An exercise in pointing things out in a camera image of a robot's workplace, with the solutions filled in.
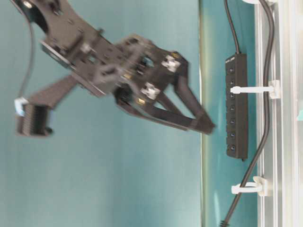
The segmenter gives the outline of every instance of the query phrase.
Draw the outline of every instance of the power strip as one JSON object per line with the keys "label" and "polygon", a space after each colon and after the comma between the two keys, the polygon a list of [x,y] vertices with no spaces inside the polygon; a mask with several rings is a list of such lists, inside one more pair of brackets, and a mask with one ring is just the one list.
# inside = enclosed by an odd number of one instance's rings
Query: power strip
{"label": "power strip", "polygon": [[231,93],[235,86],[247,87],[247,56],[235,54],[225,62],[227,155],[248,157],[248,95]]}

